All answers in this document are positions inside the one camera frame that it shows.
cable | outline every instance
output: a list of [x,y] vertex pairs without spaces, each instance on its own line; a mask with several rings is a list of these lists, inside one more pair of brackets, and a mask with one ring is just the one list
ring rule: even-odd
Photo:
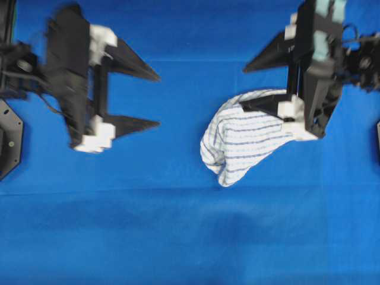
[[376,42],[376,41],[380,41],[379,36],[361,37],[359,39],[354,39],[354,40],[343,40],[342,43],[365,43],[365,42]]
[[9,72],[9,71],[3,71],[2,73],[6,76],[9,76],[9,77],[15,77],[15,78],[20,78],[20,79],[25,79],[25,80],[37,81],[39,84],[41,84],[43,86],[48,85],[48,83],[45,80],[43,80],[43,79],[41,79],[35,75],[21,74],[21,73],[16,73],[16,72]]
[[62,113],[61,111],[55,109],[43,96],[42,94],[37,94],[38,97],[41,98],[41,100],[46,104],[47,108],[52,111],[54,114],[62,115],[66,118],[69,118],[66,114]]

robotic arm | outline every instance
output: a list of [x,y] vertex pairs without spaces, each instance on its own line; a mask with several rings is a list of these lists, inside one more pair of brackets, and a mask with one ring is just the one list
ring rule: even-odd
[[[26,99],[27,92],[53,96],[68,129],[70,147],[100,153],[112,141],[132,132],[143,131],[158,122],[108,114],[108,74],[117,72],[151,81],[160,77],[122,39],[103,26],[90,24],[79,5],[60,9],[47,27],[46,64],[25,43],[12,42],[15,0],[0,0],[0,107],[11,111],[1,99]],[[88,86],[92,79],[93,86]],[[93,98],[88,98],[92,88]],[[14,153],[14,131],[0,114],[0,180],[20,161]],[[17,130],[21,144],[22,125]]]
[[[346,0],[306,0],[291,23],[244,69],[288,67],[287,94],[242,102],[244,111],[263,111],[293,129],[305,130],[301,140],[323,138],[342,95],[353,84],[380,90],[380,33],[344,41]],[[348,43],[358,42],[351,50]]]

blue backdrop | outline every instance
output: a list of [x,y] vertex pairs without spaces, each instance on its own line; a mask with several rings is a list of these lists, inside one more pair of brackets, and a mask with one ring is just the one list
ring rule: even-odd
[[[31,40],[61,1],[20,0]],[[316,142],[293,142],[235,186],[203,165],[200,139],[241,92],[284,87],[286,70],[242,74],[300,0],[80,1],[162,77],[112,75],[110,109],[161,121],[101,155],[68,148],[63,119],[36,96],[22,164],[0,184],[0,284],[379,284],[380,96],[346,87]],[[349,0],[362,33],[378,0]]]

striped towel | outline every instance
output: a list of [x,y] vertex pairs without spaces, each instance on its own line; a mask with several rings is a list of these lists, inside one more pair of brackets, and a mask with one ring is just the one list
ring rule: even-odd
[[245,113],[239,104],[254,98],[286,94],[286,90],[260,90],[236,96],[216,113],[201,141],[201,156],[206,166],[218,174],[221,186],[228,187],[247,171],[289,141],[292,132],[284,131],[283,121],[263,112]]

